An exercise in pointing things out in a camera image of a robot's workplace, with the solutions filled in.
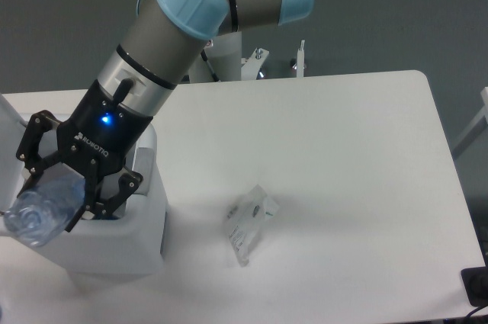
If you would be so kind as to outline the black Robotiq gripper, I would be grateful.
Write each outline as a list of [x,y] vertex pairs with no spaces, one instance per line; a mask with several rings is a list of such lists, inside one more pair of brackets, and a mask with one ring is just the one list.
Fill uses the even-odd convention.
[[[85,212],[95,217],[111,217],[143,182],[139,172],[123,167],[127,153],[152,120],[122,104],[133,86],[134,80],[124,79],[114,95],[109,95],[94,81],[68,120],[60,123],[51,112],[43,110],[33,114],[27,123],[16,157],[24,163],[29,177],[17,197],[35,187],[43,173],[60,162],[61,149],[68,150],[63,163],[85,176],[82,205],[67,223],[68,233]],[[50,131],[56,131],[54,151],[41,157],[40,142]],[[92,160],[98,165],[90,165]],[[117,192],[102,197],[104,178],[112,174],[118,177]]]

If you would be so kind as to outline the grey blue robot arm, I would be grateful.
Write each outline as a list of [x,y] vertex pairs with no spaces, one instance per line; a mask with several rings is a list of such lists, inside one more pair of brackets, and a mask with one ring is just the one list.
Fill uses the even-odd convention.
[[16,153],[29,179],[5,213],[36,245],[83,213],[109,218],[140,186],[128,152],[204,47],[221,34],[307,17],[314,0],[138,0],[126,37],[64,121],[31,116]]

